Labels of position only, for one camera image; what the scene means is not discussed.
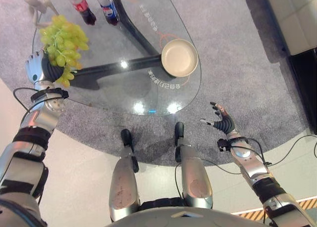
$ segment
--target striped floor edge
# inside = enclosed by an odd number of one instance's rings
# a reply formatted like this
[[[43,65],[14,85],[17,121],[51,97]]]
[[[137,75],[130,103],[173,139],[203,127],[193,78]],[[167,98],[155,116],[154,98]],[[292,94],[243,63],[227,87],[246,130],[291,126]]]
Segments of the striped floor edge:
[[[317,208],[317,196],[301,199],[301,200],[298,200],[297,202],[300,204],[300,206],[304,210],[311,209],[311,208]],[[257,208],[257,209],[248,210],[248,211],[235,212],[232,214],[244,217],[244,218],[249,219],[249,220],[259,221],[259,220],[263,220],[264,210],[263,210],[263,208]]]

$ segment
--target grape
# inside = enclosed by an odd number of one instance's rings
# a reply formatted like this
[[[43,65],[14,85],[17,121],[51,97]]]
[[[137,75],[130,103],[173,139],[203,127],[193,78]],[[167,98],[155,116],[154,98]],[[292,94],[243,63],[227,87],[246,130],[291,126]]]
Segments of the grape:
[[[53,26],[48,26],[46,28],[46,32],[49,36],[54,35],[56,33],[56,29]]]
[[[63,51],[65,49],[65,44],[63,43],[58,44],[58,49]]]
[[[56,63],[55,60],[51,60],[50,63],[51,63],[52,66],[57,66],[57,63]]]
[[[51,45],[47,48],[47,51],[49,54],[54,54],[54,52],[56,51],[55,46]]]
[[[70,58],[68,56],[65,57],[65,61],[70,66],[75,66],[76,65],[76,62],[72,58]]]
[[[75,65],[75,68],[76,68],[77,70],[81,70],[81,69],[83,68],[83,66],[82,66],[81,63],[77,62],[76,65]]]
[[[75,78],[75,76],[71,73],[67,73],[66,74],[66,78],[69,79],[69,80],[73,80]]]
[[[76,54],[76,52],[74,50],[65,50],[65,51],[63,51],[63,55],[65,55],[65,56],[74,57],[75,54]]]
[[[73,25],[72,25],[71,23],[68,23],[68,22],[66,22],[66,23],[61,27],[61,29],[62,29],[63,31],[65,31],[65,32],[71,31],[72,28],[73,28]]]
[[[86,43],[83,43],[81,42],[79,45],[78,45],[79,49],[81,50],[89,50],[89,46],[86,44]]]
[[[65,87],[69,87],[69,86],[70,86],[69,80],[68,80],[67,78],[63,78],[62,84],[63,84]]]
[[[52,66],[64,67],[62,76],[56,80],[65,87],[70,86],[69,80],[75,77],[72,71],[83,68],[77,60],[81,54],[77,49],[88,50],[88,38],[79,25],[70,23],[63,15],[53,16],[52,24],[39,30],[44,50],[49,55]]]
[[[65,65],[65,59],[62,55],[59,55],[57,58],[56,58],[56,63],[59,65],[59,66],[64,66]]]
[[[61,36],[56,36],[55,37],[55,41],[56,41],[56,43],[58,43],[58,44],[62,44],[63,43],[63,38],[61,37]]]
[[[80,41],[77,37],[73,38],[73,43],[78,46],[80,44]]]
[[[44,28],[41,28],[40,30],[39,30],[39,33],[42,35],[42,36],[47,36],[47,31],[44,29]]]
[[[67,19],[65,18],[65,16],[64,15],[59,15],[59,16],[57,16],[58,18],[59,18],[59,20],[60,21],[62,21],[63,23],[65,23],[65,22],[67,22]]]
[[[54,56],[58,57],[60,55],[60,53],[58,52],[58,50],[55,51]]]
[[[63,22],[60,20],[60,18],[56,15],[52,17],[53,25],[56,27],[61,27],[63,25]]]
[[[63,31],[61,31],[59,35],[64,39],[68,39],[72,36],[70,32],[63,32]]]
[[[78,53],[78,52],[75,52],[73,58],[74,58],[75,60],[79,60],[79,59],[81,58],[81,54]]]
[[[64,44],[65,44],[65,47],[67,49],[74,49],[75,48],[74,43],[72,43],[70,40],[65,40]]]
[[[44,44],[53,44],[52,38],[48,36],[42,36],[41,42],[43,42]]]
[[[55,54],[49,54],[49,60],[54,60],[55,59]]]

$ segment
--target white floor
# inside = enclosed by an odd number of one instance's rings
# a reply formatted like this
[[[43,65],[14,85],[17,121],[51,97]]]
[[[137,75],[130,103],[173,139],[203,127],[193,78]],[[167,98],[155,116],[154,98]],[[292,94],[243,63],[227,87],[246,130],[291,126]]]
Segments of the white floor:
[[[18,131],[25,111],[2,80],[0,96],[2,152]],[[297,138],[306,134],[308,131],[265,153],[266,160],[279,160]],[[315,141],[313,137],[302,139],[281,164],[271,168],[281,186],[296,199],[317,195],[317,160],[313,155]],[[49,226],[103,227],[109,224],[108,191],[117,160],[118,157],[94,150],[55,130],[45,158],[50,174],[40,205],[42,217]],[[173,167],[144,163],[139,166],[136,178],[141,202],[177,196]],[[222,167],[239,171],[232,163]],[[206,170],[213,188],[214,209],[232,213],[262,206],[241,176],[227,174],[217,167],[207,167]],[[180,170],[177,174],[181,184]]]

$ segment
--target oval glass table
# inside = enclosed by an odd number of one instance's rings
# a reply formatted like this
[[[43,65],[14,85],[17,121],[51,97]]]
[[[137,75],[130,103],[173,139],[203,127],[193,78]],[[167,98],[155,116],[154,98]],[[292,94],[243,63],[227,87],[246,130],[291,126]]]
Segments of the oval glass table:
[[[86,25],[68,0],[51,0],[59,14],[82,27],[89,38],[82,51],[84,69],[67,88],[73,101],[137,115],[168,115],[187,106],[200,88],[200,62],[187,77],[163,68],[160,54],[171,40],[192,40],[171,0],[113,0],[119,23],[108,24],[97,0],[86,0],[97,20]],[[40,22],[51,20],[47,10]],[[35,31],[33,50],[41,49]]]

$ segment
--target white sofa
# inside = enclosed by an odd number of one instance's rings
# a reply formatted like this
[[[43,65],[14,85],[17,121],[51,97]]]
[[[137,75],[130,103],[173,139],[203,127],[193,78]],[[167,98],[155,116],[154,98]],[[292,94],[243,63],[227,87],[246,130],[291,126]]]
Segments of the white sofa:
[[[290,55],[317,47],[317,0],[268,0]]]

